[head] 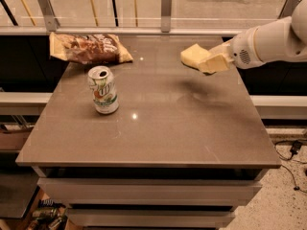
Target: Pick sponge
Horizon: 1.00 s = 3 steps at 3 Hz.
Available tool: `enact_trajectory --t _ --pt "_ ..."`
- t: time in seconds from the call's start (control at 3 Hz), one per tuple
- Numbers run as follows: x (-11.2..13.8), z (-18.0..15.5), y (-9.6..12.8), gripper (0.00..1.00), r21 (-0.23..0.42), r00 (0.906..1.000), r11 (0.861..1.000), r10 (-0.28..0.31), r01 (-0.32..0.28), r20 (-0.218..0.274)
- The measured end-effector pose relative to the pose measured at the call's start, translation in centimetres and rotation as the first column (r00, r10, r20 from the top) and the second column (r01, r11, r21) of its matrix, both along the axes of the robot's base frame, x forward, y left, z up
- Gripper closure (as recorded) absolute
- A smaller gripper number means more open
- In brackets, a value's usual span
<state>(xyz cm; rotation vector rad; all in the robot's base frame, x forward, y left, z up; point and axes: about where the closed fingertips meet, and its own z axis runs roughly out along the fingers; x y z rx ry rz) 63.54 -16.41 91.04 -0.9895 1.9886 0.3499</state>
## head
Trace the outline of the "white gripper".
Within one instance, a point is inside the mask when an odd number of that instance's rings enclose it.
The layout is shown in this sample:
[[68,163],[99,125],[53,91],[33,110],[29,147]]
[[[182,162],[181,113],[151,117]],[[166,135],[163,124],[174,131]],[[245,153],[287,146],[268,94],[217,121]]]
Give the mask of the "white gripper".
[[210,57],[197,64],[204,74],[214,74],[229,69],[227,59],[234,59],[240,69],[262,66],[264,62],[258,57],[255,48],[255,35],[258,28],[254,27],[234,36],[231,42],[223,42],[209,50]]

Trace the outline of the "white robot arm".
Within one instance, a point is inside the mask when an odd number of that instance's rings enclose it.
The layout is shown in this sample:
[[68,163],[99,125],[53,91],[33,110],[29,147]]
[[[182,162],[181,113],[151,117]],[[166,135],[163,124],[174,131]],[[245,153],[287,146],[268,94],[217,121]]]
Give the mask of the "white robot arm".
[[204,74],[260,67],[274,61],[307,60],[307,0],[301,0],[291,16],[250,28],[209,50],[197,68]]

